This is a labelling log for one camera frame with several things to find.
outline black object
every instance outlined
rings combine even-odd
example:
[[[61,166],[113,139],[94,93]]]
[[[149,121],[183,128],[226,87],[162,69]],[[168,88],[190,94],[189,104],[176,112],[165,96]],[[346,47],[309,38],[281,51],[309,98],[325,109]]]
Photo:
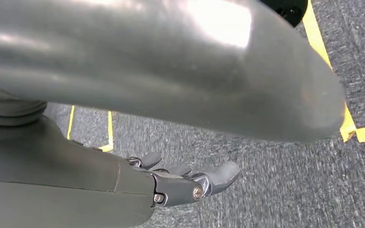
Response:
[[[277,12],[293,27],[301,22],[308,6],[308,0],[262,0],[261,2]]]

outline gray carpet floor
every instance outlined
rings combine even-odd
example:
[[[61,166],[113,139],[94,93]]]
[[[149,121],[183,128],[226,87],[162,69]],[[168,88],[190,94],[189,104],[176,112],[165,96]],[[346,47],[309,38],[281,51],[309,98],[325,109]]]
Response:
[[[334,71],[357,127],[365,126],[365,0],[314,0]],[[304,27],[298,32],[305,37]],[[67,132],[70,106],[48,115]],[[225,193],[158,209],[142,228],[365,228],[365,143],[339,133],[313,144],[269,143],[125,114],[113,115],[120,156],[161,152],[161,165],[194,170],[235,161],[242,175]],[[108,143],[107,112],[77,107],[72,139]]]

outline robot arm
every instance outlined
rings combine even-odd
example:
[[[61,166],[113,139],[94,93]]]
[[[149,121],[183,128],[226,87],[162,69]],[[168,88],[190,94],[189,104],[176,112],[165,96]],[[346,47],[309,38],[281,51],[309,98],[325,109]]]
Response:
[[[343,121],[320,56],[257,1],[0,0],[0,90],[279,141]]]
[[[0,227],[131,227],[227,189],[227,163],[153,170],[65,139],[45,102],[270,140],[330,136],[329,66],[257,1],[0,0]]]

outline screw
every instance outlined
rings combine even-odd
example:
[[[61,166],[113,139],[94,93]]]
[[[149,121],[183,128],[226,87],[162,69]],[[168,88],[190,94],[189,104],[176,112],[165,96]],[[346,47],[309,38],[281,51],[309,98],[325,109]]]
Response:
[[[156,203],[161,203],[164,200],[164,196],[160,194],[155,194],[153,197],[153,201]]]
[[[198,201],[202,198],[203,189],[200,185],[196,186],[192,191],[192,197],[195,201]]]

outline bolt head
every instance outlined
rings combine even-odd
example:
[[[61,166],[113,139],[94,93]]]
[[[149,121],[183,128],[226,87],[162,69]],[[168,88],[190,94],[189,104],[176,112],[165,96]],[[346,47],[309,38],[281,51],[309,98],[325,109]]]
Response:
[[[203,189],[201,186],[196,186],[192,192],[192,197],[194,200],[200,200],[203,195]]]
[[[161,203],[164,200],[164,196],[160,194],[155,194],[153,197],[153,201],[156,203]]]

